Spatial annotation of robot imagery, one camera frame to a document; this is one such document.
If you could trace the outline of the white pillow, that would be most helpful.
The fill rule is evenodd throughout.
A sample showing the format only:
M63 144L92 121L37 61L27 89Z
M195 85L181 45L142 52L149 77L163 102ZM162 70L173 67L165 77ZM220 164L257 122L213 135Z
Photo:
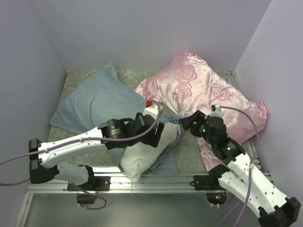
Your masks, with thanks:
M152 166L164 149L176 140L179 129L180 126L177 123L167 122L156 148L141 142L126 148L120 166L131 182L137 182L141 174Z

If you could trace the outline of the green beige patchwork pillowcase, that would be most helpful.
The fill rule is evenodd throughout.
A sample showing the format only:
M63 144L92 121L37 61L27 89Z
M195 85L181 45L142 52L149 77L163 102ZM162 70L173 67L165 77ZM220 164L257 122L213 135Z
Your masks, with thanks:
M80 83L57 107L49 123L65 131L82 134L110 119L134 119L145 107L144 98L118 79L114 64L110 62ZM171 122L180 126L179 120L180 116L175 114L163 113L159 118L164 124ZM184 129L180 126L176 140L164 149L148 171L162 175L178 174L173 148L181 140L183 133ZM125 150L126 148L109 150L119 166Z

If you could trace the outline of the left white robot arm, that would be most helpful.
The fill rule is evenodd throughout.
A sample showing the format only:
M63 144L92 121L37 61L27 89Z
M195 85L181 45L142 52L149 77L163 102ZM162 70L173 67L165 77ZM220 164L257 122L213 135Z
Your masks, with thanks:
M163 130L164 124L158 117L137 113L135 119L111 119L86 133L64 140L41 142L32 139L28 143L30 182L40 184L58 179L91 190L96 180L92 168L68 164L67 159L98 149L109 151L137 143L156 148Z

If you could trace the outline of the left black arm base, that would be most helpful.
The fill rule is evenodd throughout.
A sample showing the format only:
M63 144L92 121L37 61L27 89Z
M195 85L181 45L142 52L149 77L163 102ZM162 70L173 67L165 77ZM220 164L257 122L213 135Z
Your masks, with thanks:
M110 176L97 176L93 184L87 184L85 186L76 186L72 183L68 183L68 192L77 192L77 203L79 206L88 210L96 208L88 208L86 205L93 205L97 199L101 199L104 205L100 209L104 208L107 201L99 194L100 192L108 192L110 189L111 177Z

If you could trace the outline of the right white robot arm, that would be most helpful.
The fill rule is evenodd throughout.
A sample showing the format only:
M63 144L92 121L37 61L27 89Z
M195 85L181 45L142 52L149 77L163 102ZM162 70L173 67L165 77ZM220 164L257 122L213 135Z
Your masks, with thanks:
M185 130L203 138L222 161L209 171L212 188L230 191L243 202L243 209L250 208L262 227L289 227L298 219L300 202L273 185L243 147L228 136L221 111L210 115L196 111L180 122Z

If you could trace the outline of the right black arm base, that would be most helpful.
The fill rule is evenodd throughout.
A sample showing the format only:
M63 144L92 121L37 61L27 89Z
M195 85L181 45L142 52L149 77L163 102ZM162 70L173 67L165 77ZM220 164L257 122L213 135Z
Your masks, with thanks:
M206 200L210 205L220 207L227 202L226 190L219 185L217 178L210 175L195 175L190 185L195 191L205 191Z

